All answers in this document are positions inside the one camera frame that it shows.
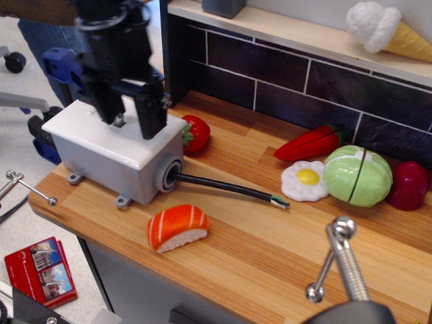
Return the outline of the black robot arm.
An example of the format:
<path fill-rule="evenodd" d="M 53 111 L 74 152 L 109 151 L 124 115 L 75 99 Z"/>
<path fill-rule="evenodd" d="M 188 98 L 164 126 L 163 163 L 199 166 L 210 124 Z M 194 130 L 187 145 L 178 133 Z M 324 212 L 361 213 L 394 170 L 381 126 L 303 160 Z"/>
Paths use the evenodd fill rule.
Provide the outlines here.
<path fill-rule="evenodd" d="M 84 96 L 107 124 L 125 112 L 122 98 L 134 100 L 142 137 L 154 138 L 167 123 L 170 97 L 163 74 L 149 62 L 146 27 L 149 17 L 141 1 L 74 1 L 76 27 L 90 50 L 78 56 Z"/>

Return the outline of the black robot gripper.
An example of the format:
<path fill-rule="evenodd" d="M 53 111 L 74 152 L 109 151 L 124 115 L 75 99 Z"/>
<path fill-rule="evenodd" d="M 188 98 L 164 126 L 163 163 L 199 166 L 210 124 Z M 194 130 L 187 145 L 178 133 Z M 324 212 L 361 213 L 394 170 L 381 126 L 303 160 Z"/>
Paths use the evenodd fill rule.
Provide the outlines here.
<path fill-rule="evenodd" d="M 89 51 L 78 61 L 83 72 L 84 96 L 101 119 L 112 124 L 126 110 L 122 96 L 134 99 L 145 140 L 154 138 L 167 123 L 171 97 L 163 74 L 149 58 L 152 50 L 145 23 L 78 23 Z"/>

